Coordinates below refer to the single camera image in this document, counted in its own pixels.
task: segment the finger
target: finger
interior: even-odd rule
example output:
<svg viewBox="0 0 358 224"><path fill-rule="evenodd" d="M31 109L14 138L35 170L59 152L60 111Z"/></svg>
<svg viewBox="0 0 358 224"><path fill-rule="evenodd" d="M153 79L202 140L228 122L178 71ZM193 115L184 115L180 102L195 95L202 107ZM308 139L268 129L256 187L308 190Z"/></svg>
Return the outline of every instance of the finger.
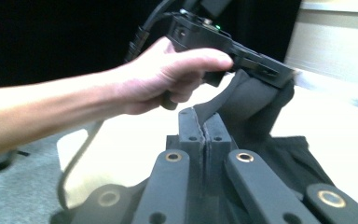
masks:
<svg viewBox="0 0 358 224"><path fill-rule="evenodd" d="M167 55L168 65L162 72L172 79L192 71L224 71L231 68L231 58L217 49L192 49L180 53Z"/></svg>
<svg viewBox="0 0 358 224"><path fill-rule="evenodd" d="M184 80L177 82L175 85L169 88L171 93L187 94L198 88L201 84L201 79Z"/></svg>
<svg viewBox="0 0 358 224"><path fill-rule="evenodd" d="M155 55L157 54L165 54L174 52L173 44L170 39L167 37L161 37L158 39L153 45L151 45L143 55Z"/></svg>
<svg viewBox="0 0 358 224"><path fill-rule="evenodd" d="M190 99L192 94L193 94L192 91L187 92L187 93L182 93L182 94L172 93L170 99L172 102L177 103L177 104L184 103Z"/></svg>

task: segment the black strap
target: black strap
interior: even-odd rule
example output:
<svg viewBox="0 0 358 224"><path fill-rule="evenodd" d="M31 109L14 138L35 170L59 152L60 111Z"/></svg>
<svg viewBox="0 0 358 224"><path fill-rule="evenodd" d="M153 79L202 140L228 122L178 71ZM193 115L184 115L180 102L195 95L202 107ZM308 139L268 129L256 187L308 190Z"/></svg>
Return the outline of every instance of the black strap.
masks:
<svg viewBox="0 0 358 224"><path fill-rule="evenodd" d="M273 101L278 89L250 77L245 71L238 70L228 86L211 101L194 105L199 125L211 117L217 110L225 105L230 114L235 113L233 118L248 119L253 114Z"/></svg>

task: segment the black cable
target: black cable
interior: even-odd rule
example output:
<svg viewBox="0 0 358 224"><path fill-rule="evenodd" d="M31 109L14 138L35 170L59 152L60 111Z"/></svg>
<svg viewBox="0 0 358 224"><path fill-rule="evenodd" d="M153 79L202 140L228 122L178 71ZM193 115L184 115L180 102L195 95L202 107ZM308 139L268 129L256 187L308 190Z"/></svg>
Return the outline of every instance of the black cable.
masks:
<svg viewBox="0 0 358 224"><path fill-rule="evenodd" d="M65 187L64 187L66 183L66 179L68 175L72 172L72 170L75 168L77 162L86 152L87 148L89 148L92 140L94 140L95 136L97 135L98 131L100 131L102 126L103 126L103 120L95 122L94 127L92 127L92 129L88 131L89 136L87 137L86 141L83 143L81 148L68 163L65 170L63 171L63 174L61 175L60 181L58 183L57 194L58 194L58 201L64 210L69 209L68 204L66 203L66 195L65 195Z"/></svg>
<svg viewBox="0 0 358 224"><path fill-rule="evenodd" d="M176 0L164 0L153 10L150 16L147 18L146 22L142 27L138 28L135 38L130 42L129 50L124 59L124 63L128 63L135 59L142 50L142 47L145 44L146 39L150 35L150 30L153 27L154 23L158 20L164 18L164 12L167 8Z"/></svg>

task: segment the gray floor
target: gray floor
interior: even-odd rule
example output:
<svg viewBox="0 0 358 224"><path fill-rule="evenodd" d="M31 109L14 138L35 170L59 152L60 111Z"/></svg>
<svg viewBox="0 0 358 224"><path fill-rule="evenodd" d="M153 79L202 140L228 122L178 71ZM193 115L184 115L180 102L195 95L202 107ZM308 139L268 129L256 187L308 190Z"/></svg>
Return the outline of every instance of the gray floor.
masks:
<svg viewBox="0 0 358 224"><path fill-rule="evenodd" d="M0 224L49 223L61 209L57 185L62 173L56 143L71 131L38 140L19 151L13 164L0 172Z"/></svg>

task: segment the human arm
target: human arm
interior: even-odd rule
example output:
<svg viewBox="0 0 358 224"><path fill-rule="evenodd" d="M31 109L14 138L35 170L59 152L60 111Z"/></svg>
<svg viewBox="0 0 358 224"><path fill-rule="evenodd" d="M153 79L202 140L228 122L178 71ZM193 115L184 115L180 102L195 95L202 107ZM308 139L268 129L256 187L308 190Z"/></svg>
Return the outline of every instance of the human arm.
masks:
<svg viewBox="0 0 358 224"><path fill-rule="evenodd" d="M176 53L164 37L138 59L109 71L0 88L0 152L93 120L144 113L159 106L166 90L174 102L185 102L204 71L231 65L214 49Z"/></svg>

